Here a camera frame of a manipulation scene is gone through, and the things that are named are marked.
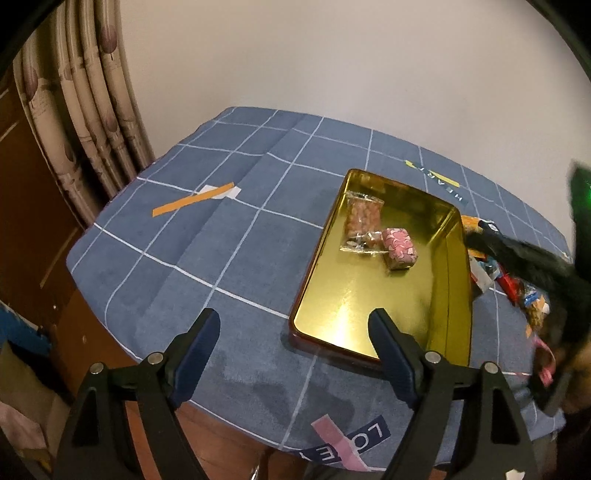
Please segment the plastic bag of nuts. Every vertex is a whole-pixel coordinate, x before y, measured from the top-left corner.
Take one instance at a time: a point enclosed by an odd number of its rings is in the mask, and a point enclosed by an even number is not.
[[[347,191],[348,215],[340,249],[357,253],[384,253],[381,213],[384,201]]]

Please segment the snack wrapper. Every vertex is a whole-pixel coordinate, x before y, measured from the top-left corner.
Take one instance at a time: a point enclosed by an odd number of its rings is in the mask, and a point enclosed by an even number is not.
[[[382,242],[388,250],[385,260],[390,270],[410,268],[417,262],[417,250],[406,229],[386,228],[382,232]]]
[[[356,253],[384,253],[381,213],[384,201],[358,192],[346,192],[348,215],[340,249]]]

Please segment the pink tape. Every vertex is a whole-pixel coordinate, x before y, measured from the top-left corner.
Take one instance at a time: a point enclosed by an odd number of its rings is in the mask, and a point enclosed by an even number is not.
[[[324,442],[330,443],[334,447],[347,470],[355,470],[356,472],[371,471],[359,456],[355,444],[340,431],[328,414],[313,421],[312,428]]]
[[[546,345],[537,335],[534,337],[534,347],[546,350],[552,356],[552,363],[542,368],[539,373],[540,380],[542,380],[542,383],[545,387],[548,387],[548,385],[551,385],[554,381],[553,375],[556,372],[556,358],[554,357],[550,347]]]

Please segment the gold metal tray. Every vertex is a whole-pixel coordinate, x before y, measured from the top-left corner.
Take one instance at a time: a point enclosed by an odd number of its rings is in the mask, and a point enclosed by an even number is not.
[[[347,190],[384,201],[382,226],[405,228],[413,239],[418,260],[412,268],[389,271],[380,254],[339,249]],[[368,316],[378,307],[424,349],[468,364],[472,298],[460,212],[408,185],[349,170],[292,308],[290,328],[296,338],[376,363]]]

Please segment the white wall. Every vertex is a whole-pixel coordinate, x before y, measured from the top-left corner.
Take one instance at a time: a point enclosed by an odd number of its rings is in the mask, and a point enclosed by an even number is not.
[[[122,0],[121,26],[156,155],[230,105],[317,113],[460,162],[570,239],[591,83],[525,0]]]

